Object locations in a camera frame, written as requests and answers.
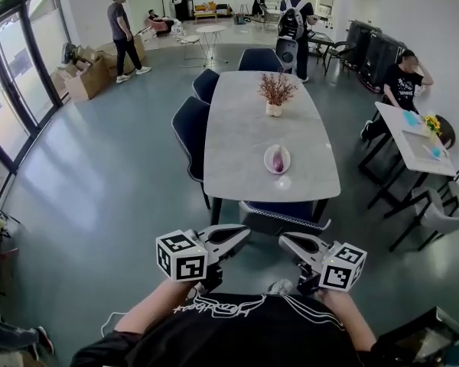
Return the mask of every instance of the pink chair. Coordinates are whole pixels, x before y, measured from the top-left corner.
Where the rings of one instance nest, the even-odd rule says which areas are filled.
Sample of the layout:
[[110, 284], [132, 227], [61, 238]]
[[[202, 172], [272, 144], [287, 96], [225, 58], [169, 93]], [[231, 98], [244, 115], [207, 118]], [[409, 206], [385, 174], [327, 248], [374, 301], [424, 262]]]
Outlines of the pink chair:
[[146, 27], [154, 28], [157, 35], [168, 34], [170, 32], [167, 24], [163, 21], [152, 21], [150, 18], [146, 18], [145, 24]]

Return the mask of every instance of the white bowl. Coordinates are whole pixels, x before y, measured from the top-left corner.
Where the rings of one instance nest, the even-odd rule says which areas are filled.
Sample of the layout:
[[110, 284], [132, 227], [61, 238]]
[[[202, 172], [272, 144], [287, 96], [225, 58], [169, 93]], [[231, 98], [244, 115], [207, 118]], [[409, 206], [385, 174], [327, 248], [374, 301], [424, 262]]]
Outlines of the white bowl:
[[283, 174], [289, 169], [289, 166], [291, 165], [291, 154], [289, 154], [288, 149], [282, 145], [280, 147], [282, 153], [282, 162], [284, 163], [284, 168], [280, 173], [275, 171], [274, 167], [272, 166], [274, 154], [278, 150], [279, 145], [271, 145], [269, 148], [267, 148], [267, 151], [265, 151], [265, 154], [263, 155], [263, 163], [265, 164], [265, 167], [267, 167], [267, 170], [269, 170], [272, 174]]

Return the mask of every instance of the backpack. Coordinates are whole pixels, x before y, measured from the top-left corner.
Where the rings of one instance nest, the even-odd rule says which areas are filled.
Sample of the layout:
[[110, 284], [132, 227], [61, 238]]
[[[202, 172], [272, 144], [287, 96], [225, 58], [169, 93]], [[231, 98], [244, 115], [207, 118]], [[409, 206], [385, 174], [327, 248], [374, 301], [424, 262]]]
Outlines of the backpack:
[[292, 6], [291, 0], [285, 2], [286, 9], [282, 13], [278, 22], [278, 36], [292, 40], [301, 38], [304, 34], [304, 18], [301, 9], [306, 5], [304, 0], [300, 0], [298, 5]]

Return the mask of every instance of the blue upholstered chair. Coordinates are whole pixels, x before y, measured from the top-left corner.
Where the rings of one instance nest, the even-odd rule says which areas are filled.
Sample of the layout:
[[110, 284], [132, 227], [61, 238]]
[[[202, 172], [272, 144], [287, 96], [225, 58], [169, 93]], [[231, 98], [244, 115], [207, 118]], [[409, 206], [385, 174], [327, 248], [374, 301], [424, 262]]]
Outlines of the blue upholstered chair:
[[216, 89], [216, 84], [219, 79], [220, 75], [218, 73], [207, 68], [192, 83], [192, 88], [196, 93], [196, 97], [205, 103], [211, 104], [214, 90]]
[[253, 231], [269, 235], [303, 232], [319, 236], [331, 224], [311, 221], [313, 203], [256, 203], [240, 201], [240, 222]]
[[187, 98], [171, 120], [178, 141], [189, 158], [187, 172], [190, 178], [199, 182], [207, 209], [209, 199], [204, 193], [204, 146], [206, 144], [207, 117], [210, 105], [193, 96]]
[[239, 61], [238, 70], [263, 70], [282, 72], [282, 63], [275, 52], [267, 47], [246, 49]]

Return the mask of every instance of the blue paper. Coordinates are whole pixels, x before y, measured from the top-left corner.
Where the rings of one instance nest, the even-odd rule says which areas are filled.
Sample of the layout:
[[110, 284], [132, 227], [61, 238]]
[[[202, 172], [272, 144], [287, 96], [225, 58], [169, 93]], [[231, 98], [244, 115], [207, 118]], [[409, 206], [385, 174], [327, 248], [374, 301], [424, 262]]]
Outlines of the blue paper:
[[442, 151], [439, 147], [433, 147], [432, 150], [431, 150], [431, 156], [433, 156], [434, 158], [437, 158], [439, 159], [439, 157], [441, 156], [442, 154]]
[[414, 112], [409, 112], [408, 110], [405, 110], [403, 112], [403, 115], [405, 116], [405, 120], [410, 126], [415, 126], [418, 125], [418, 116]]

